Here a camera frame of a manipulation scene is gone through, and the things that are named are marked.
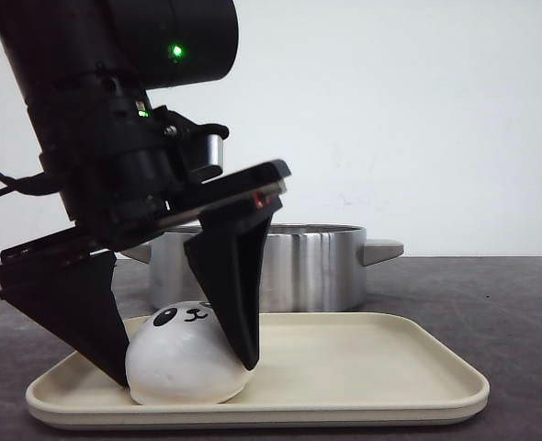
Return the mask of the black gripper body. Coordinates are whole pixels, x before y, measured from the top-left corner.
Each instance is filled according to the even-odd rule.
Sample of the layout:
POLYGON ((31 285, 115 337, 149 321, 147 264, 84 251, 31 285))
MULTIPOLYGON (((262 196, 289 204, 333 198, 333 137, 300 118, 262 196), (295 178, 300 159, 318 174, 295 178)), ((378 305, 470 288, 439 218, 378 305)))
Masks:
POLYGON ((7 185, 60 194, 73 227, 3 251, 2 263, 122 251, 203 214, 280 207, 289 175, 283 161, 223 175, 205 152, 228 131, 151 108, 138 88, 46 87, 25 99, 43 170, 7 185))

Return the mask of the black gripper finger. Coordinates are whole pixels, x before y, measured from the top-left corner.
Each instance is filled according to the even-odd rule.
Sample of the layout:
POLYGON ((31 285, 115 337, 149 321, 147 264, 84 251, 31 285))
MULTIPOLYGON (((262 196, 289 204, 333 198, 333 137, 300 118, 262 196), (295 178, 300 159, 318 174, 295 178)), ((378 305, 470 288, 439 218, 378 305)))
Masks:
POLYGON ((223 217, 203 214, 185 242, 189 267, 231 349, 247 370, 259 361, 259 288, 272 209, 223 217))
POLYGON ((126 387, 129 338, 111 290, 115 264, 110 251, 5 260, 2 299, 126 387))

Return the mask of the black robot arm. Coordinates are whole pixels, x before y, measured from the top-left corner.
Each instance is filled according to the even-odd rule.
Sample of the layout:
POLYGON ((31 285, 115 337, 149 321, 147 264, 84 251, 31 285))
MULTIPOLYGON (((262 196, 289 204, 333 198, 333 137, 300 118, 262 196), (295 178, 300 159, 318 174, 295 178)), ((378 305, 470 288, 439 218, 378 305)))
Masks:
POLYGON ((1 253, 1 299, 125 384, 116 256, 196 220, 189 266, 234 353, 254 368, 265 238, 288 166, 276 160, 225 175, 228 129, 154 107, 147 96, 229 72, 234 4, 0 1, 0 41, 42 165, 38 175, 4 176, 3 192, 57 193, 73 221, 1 253))

